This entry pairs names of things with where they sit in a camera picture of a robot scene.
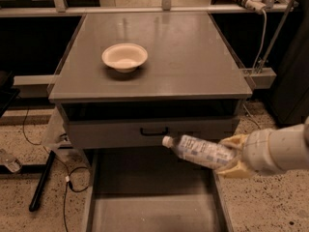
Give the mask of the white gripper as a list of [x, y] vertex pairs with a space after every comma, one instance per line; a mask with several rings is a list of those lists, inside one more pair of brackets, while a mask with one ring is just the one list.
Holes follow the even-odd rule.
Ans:
[[284, 174], [275, 161], [275, 148], [279, 146], [285, 135], [284, 130], [256, 130], [249, 135], [237, 134], [219, 141], [231, 149], [242, 150], [241, 160], [232, 162], [215, 171], [219, 176], [228, 179], [247, 179], [254, 173], [260, 176]]

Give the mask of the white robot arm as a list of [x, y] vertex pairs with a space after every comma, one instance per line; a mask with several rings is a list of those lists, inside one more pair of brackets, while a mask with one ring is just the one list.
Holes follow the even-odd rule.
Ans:
[[225, 178], [244, 179], [255, 175], [274, 176], [309, 168], [309, 123], [280, 130], [256, 130], [220, 141], [237, 151], [226, 166], [216, 170]]

